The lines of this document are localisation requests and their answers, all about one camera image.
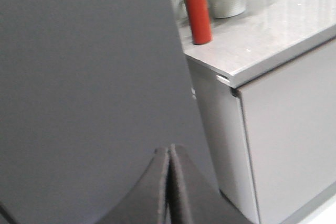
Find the red water bottle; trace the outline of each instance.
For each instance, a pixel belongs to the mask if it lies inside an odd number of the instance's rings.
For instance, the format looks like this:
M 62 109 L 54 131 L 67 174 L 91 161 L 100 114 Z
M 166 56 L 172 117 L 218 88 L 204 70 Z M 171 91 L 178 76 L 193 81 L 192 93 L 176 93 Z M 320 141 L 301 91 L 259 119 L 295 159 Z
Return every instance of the red water bottle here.
M 206 0 L 185 0 L 193 43 L 201 45 L 211 40 L 210 19 Z

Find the gray countertop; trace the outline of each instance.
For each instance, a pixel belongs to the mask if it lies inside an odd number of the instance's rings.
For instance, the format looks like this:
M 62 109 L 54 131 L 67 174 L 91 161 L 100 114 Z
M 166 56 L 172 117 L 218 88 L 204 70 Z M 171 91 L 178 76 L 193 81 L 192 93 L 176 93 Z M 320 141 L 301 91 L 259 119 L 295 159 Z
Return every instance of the gray countertop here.
M 336 36 L 336 0 L 247 0 L 236 17 L 212 21 L 213 40 L 192 44 L 179 22 L 184 53 L 236 88 Z

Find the gray wall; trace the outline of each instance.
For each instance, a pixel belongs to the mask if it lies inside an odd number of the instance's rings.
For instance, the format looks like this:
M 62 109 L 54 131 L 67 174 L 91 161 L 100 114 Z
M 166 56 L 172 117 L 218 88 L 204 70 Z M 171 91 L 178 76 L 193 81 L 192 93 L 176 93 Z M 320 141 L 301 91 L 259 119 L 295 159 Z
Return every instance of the gray wall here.
M 0 6 L 0 200 L 19 221 L 92 223 L 170 143 L 216 184 L 170 0 Z

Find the white flower pot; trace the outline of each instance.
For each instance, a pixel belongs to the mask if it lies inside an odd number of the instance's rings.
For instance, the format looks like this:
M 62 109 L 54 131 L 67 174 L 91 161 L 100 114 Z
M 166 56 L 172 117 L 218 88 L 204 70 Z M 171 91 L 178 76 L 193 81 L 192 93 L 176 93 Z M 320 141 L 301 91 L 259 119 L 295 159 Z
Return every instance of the white flower pot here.
M 215 18 L 229 18 L 246 10 L 246 0 L 209 0 Z

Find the cabinet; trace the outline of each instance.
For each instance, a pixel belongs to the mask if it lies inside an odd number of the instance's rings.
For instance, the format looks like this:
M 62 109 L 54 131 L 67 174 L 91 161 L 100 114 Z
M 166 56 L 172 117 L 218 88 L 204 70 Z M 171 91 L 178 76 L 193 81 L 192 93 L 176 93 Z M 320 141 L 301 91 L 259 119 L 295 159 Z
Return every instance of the cabinet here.
M 333 39 L 236 89 L 188 60 L 220 190 L 253 223 L 336 192 L 335 51 Z

